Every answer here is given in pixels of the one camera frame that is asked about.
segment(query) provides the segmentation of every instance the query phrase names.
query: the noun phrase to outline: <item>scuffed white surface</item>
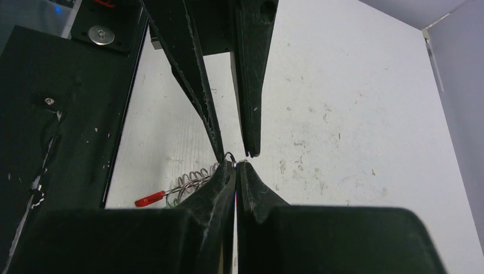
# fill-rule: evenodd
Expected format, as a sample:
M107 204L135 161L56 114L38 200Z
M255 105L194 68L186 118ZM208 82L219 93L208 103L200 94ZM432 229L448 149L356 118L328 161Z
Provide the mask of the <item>scuffed white surface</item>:
M242 160L229 55L205 64L224 148ZM286 201L408 208L450 273L484 273L420 31L358 1L281 0L262 109L261 156L250 162ZM107 206L134 207L214 161L200 118L148 39Z

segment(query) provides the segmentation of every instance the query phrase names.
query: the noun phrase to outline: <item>screw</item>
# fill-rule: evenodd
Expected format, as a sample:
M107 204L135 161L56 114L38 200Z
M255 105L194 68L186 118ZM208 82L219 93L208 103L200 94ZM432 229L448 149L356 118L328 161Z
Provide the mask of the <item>screw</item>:
M50 105L54 104L55 101L52 98L46 98L45 102L46 102L46 104L48 104L50 106Z
M98 30L99 38L104 38L106 36L106 32L104 30Z

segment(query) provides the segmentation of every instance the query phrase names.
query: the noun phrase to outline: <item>black panel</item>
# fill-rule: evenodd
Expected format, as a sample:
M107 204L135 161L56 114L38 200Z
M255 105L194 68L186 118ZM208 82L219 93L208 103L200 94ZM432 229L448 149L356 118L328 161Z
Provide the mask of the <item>black panel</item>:
M190 211L60 211L26 236L9 273L192 273L201 230Z
M156 44L163 48L175 79L202 119L215 157L221 163L225 151L193 9L186 0L140 1L148 13L151 32L158 39Z
M120 55L15 27L0 57L0 269L38 176L45 200L27 225L52 209L103 206L145 29L144 15L136 50Z
M229 52L232 49L232 33L228 1L192 1L190 5L203 55Z
M230 0L232 78L245 155L260 154L262 86L279 0Z
M70 8L74 7L74 4L75 4L74 0L49 0L49 1L62 6L70 7Z
M190 210L205 228L200 234L203 240L199 253L193 260L194 273L221 273L221 258L223 273L231 273L235 182L235 169L225 160L210 181L176 207Z
M237 165L239 273L445 273L410 211L284 204Z
M141 5L135 3L136 5L116 5L116 8L109 8L93 0L82 2L72 25L72 38L94 45L88 36L89 29L96 25L107 27L115 37L111 44L103 48L129 53L133 43L136 43L134 38L140 18Z

